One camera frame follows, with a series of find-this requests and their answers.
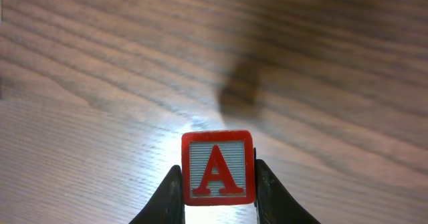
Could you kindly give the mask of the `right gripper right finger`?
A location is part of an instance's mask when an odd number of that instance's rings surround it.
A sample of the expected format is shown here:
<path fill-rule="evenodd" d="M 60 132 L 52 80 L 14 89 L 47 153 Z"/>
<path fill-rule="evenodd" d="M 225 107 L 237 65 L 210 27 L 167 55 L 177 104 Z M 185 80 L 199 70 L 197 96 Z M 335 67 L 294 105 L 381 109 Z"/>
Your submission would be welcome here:
<path fill-rule="evenodd" d="M 254 152 L 257 224 L 320 224 L 275 176 L 264 160 Z"/>

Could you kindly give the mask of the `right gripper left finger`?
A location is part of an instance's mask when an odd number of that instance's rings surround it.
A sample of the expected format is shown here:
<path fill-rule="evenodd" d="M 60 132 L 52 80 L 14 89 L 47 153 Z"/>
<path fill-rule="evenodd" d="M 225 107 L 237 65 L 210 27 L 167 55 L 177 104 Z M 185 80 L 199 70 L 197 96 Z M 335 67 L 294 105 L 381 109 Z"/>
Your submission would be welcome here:
<path fill-rule="evenodd" d="M 183 176 L 173 165 L 142 210 L 130 224 L 185 224 Z"/>

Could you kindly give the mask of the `red A block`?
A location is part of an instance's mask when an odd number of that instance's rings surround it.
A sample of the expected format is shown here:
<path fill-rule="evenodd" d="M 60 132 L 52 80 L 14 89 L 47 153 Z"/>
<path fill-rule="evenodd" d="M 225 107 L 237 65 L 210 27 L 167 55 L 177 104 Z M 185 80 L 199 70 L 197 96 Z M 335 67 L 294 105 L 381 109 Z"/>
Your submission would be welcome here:
<path fill-rule="evenodd" d="M 188 132 L 181 142 L 186 205 L 246 205 L 255 201 L 255 158 L 249 131 Z"/>

